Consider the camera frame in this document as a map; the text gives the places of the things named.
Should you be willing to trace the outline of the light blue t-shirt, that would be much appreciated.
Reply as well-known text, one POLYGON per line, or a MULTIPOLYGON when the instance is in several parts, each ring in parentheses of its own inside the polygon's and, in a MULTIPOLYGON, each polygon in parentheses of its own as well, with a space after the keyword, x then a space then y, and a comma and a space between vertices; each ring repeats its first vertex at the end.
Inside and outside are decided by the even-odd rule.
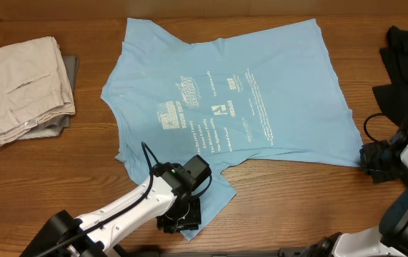
POLYGON ((356 166, 362 145, 313 19, 195 44, 129 19, 101 97, 133 182, 148 176, 143 144, 162 162, 200 155, 209 164, 204 225, 236 194, 226 168, 248 159, 356 166))

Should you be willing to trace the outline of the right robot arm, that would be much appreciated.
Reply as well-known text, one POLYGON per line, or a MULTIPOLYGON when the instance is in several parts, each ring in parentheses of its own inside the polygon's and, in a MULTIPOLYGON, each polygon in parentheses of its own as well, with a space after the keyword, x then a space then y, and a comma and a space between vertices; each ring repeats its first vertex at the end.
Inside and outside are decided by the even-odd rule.
POLYGON ((381 183, 401 179, 404 192, 391 204, 378 226, 359 233, 336 233, 306 247, 301 256, 408 256, 408 122, 389 140, 363 145, 360 166, 381 183))

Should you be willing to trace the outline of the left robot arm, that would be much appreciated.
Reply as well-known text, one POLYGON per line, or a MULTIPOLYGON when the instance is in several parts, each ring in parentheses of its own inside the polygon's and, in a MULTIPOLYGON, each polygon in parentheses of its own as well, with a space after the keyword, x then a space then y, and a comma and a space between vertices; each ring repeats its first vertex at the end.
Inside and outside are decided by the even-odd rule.
POLYGON ((23 250, 23 256, 119 256, 119 242, 155 218, 165 233, 195 231, 201 225, 200 193, 212 181, 199 155, 184 165, 157 163, 147 179, 109 205, 76 218, 53 215, 23 250))

